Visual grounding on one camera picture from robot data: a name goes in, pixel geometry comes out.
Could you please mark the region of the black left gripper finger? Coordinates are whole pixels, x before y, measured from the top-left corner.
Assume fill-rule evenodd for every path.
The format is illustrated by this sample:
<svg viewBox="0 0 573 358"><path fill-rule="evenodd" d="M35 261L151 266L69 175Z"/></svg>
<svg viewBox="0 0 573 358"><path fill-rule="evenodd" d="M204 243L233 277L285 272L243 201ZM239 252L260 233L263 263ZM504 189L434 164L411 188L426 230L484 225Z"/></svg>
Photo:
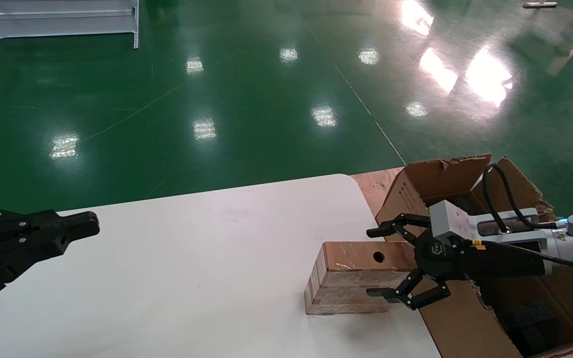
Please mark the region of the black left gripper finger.
<svg viewBox="0 0 573 358"><path fill-rule="evenodd" d="M66 245L99 232L98 217L91 211L62 217L52 209L25 214L0 209L0 249Z"/></svg>
<svg viewBox="0 0 573 358"><path fill-rule="evenodd" d="M65 254L77 240L100 233L98 227L41 229L0 239L0 291L33 265Z"/></svg>

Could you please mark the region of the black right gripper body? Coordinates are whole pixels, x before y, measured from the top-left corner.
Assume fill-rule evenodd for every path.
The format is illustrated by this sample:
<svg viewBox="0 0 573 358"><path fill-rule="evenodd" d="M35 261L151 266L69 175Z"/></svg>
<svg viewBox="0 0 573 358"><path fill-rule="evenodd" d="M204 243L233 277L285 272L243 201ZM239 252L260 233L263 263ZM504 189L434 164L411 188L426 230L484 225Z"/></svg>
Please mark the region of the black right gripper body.
<svg viewBox="0 0 573 358"><path fill-rule="evenodd" d="M543 243L525 242L514 234L481 236L475 246L457 235L435 238L422 233L414 242L417 267L433 279L473 280L549 275L553 264L539 257Z"/></svg>

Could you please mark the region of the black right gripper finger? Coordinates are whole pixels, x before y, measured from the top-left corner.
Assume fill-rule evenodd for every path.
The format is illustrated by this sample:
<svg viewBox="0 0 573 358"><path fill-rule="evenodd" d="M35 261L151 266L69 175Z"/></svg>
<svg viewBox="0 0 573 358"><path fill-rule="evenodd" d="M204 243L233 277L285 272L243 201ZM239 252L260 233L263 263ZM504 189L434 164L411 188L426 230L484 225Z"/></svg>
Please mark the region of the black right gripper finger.
<svg viewBox="0 0 573 358"><path fill-rule="evenodd" d="M410 310L418 310L430 304L437 303L447 297L450 297L451 292L446 285L445 281L436 281L437 286L421 292L420 294L413 294L412 291L424 279L424 272L422 270L412 270L405 279L395 288L382 287L382 288L368 288L366 290L370 297L382 297L388 303L401 303Z"/></svg>
<svg viewBox="0 0 573 358"><path fill-rule="evenodd" d="M401 213L393 220L384 221L380 223L378 227L366 230L366 235L369 238L378 238L397 234L406 242L414 244L417 237L410 233L405 228L406 226L430 228L430 217L425 215Z"/></svg>

